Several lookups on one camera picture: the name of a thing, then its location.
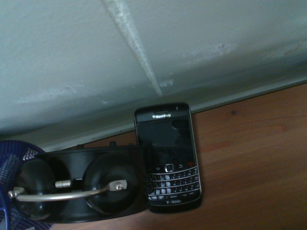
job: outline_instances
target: wooden surface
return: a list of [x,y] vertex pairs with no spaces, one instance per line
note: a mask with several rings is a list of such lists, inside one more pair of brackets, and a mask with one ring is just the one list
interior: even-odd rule
[[[53,230],[306,230],[307,85],[194,114],[200,208],[144,211]],[[86,147],[136,143],[129,132]]]

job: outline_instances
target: blue mesh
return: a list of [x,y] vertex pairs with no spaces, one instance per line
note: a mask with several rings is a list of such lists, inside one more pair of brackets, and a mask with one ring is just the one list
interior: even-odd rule
[[35,230],[49,230],[53,226],[25,218],[7,198],[15,173],[22,163],[43,152],[39,147],[23,141],[0,141],[0,230],[8,228],[6,222],[9,222],[9,218],[11,230],[26,230],[32,227]]

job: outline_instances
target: smartphone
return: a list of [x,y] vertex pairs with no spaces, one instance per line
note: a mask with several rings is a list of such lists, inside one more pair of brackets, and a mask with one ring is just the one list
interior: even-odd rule
[[186,103],[140,108],[134,123],[145,156],[146,195],[154,212],[178,212],[201,203],[191,112]]

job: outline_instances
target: blackberry logo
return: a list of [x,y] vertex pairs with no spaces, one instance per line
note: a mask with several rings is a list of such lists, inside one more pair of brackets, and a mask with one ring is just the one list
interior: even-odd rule
[[153,118],[166,118],[171,117],[171,114],[153,115]]

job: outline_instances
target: phone screen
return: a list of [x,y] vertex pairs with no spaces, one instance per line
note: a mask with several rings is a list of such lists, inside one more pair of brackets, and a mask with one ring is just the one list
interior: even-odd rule
[[165,118],[136,124],[140,145],[151,146],[151,165],[193,161],[190,117]]

